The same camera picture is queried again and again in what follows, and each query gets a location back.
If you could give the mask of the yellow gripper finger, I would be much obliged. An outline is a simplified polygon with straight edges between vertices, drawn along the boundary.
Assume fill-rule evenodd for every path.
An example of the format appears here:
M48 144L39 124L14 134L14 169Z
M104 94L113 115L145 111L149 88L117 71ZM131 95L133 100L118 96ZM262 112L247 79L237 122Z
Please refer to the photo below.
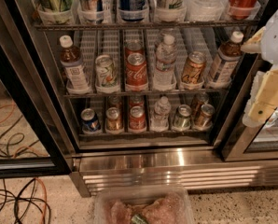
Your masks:
M251 38L241 45L241 51L249 54L261 52L261 39L266 30L266 27L261 27Z
M255 128L263 125L278 107L278 66L256 73L250 95L243 113L243 125Z

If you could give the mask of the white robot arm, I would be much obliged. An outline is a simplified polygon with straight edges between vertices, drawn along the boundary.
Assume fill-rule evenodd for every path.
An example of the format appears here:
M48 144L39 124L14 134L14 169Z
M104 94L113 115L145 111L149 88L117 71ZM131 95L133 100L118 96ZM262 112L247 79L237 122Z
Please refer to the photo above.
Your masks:
M260 54L271 64L267 72L257 72L243 114L243 124L258 127L266 123L278 107L278 9L250 39L241 51Z

